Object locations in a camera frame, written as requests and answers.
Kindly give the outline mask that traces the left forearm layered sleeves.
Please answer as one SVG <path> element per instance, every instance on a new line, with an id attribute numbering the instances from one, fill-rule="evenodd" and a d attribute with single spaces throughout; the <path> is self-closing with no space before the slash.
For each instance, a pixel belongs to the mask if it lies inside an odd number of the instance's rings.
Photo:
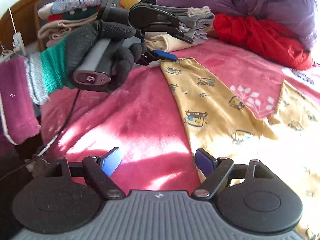
<path id="1" fill-rule="evenodd" d="M 34 105 L 44 105 L 58 89 L 73 87 L 67 78 L 66 41 L 1 63 L 1 137 L 10 143 L 19 145 L 39 133 Z"/>

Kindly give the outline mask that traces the black gloved left hand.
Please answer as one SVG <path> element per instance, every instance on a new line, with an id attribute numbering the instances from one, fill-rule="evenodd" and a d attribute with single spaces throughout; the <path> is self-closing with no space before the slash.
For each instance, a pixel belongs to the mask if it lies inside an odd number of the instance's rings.
<path id="1" fill-rule="evenodd" d="M 95 92 L 111 93 L 122 86 L 133 65 L 146 52 L 144 43 L 123 46 L 124 40 L 134 37 L 133 27 L 115 22 L 97 20 L 81 26 L 65 39 L 65 71 L 63 85 L 70 89 L 78 88 Z M 89 76 L 94 81 L 80 84 L 76 74 L 87 61 L 94 70 Z"/>

